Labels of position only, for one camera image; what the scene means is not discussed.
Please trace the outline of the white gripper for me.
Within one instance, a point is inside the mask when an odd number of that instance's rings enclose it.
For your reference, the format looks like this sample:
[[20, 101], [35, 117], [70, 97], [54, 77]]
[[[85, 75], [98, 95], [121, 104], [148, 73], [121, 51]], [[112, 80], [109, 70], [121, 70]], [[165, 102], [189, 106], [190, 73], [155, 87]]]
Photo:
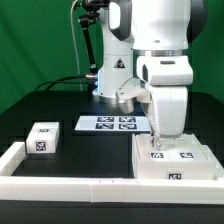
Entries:
[[183, 133], [188, 91], [193, 82], [193, 70], [187, 56], [137, 58], [137, 76], [147, 90], [147, 117], [152, 127], [152, 145], [163, 147], [166, 138]]

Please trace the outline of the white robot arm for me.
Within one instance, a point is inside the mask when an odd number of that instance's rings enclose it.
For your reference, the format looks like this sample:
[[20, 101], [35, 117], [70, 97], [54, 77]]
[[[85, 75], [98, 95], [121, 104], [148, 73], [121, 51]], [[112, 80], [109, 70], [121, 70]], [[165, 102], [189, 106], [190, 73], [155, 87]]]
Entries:
[[185, 51], [206, 19], [205, 0], [107, 0], [100, 9], [104, 63], [93, 96], [125, 113], [141, 102], [156, 148], [183, 133], [193, 82]]

